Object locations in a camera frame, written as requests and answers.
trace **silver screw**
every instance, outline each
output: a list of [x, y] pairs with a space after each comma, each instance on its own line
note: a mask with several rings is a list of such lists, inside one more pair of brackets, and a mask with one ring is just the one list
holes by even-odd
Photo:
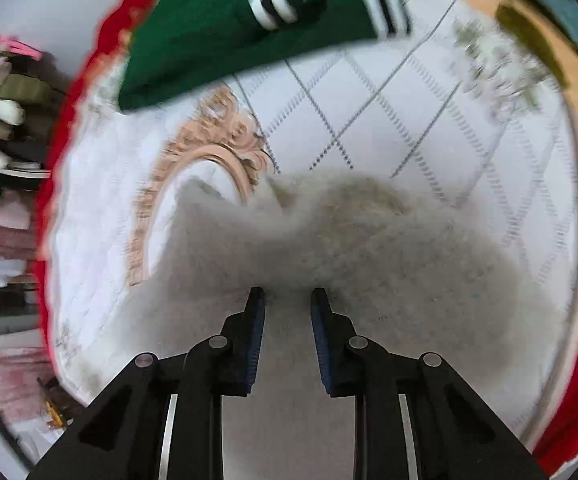
[[355, 348], [357, 350], [362, 350], [363, 348], [367, 348], [369, 342], [367, 339], [362, 337], [361, 335], [354, 335], [352, 338], [349, 339], [349, 346], [351, 348]]
[[438, 354], [434, 353], [425, 354], [425, 356], [422, 358], [422, 361], [425, 362], [425, 365], [434, 368], [442, 364], [442, 358]]
[[215, 335], [209, 340], [209, 346], [211, 348], [224, 348], [228, 342], [224, 335]]
[[134, 359], [134, 363], [138, 368], [146, 368], [151, 366], [153, 363], [153, 355], [151, 354], [140, 354]]

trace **fluffy gray fabric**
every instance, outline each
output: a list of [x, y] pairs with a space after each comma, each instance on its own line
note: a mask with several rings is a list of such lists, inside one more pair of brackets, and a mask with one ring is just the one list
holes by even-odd
[[353, 467], [354, 401], [329, 399], [309, 320], [315, 286], [391, 352], [435, 351], [509, 425], [530, 413], [563, 316], [465, 219], [391, 183], [309, 173], [268, 178], [246, 206], [204, 184], [179, 194], [156, 272], [73, 364], [95, 396], [142, 351], [189, 350], [268, 298], [258, 379], [224, 399], [231, 479], [339, 480]]

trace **furry garment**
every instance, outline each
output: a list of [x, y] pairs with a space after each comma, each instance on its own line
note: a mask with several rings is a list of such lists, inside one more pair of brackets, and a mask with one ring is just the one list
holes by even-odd
[[320, 383], [309, 294], [390, 352], [438, 352], [507, 424], [531, 412], [562, 314], [465, 219], [387, 183], [308, 173], [268, 178], [249, 204], [198, 181], [179, 192], [156, 272], [130, 291], [97, 341], [74, 357], [93, 397], [136, 354], [188, 351], [265, 289], [258, 376], [223, 401], [230, 479], [351, 475], [354, 399]]

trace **white wall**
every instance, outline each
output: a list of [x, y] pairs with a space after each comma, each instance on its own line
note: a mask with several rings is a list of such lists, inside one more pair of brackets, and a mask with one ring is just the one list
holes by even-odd
[[0, 0], [0, 33], [50, 52], [73, 77], [93, 46], [99, 21], [118, 0]]

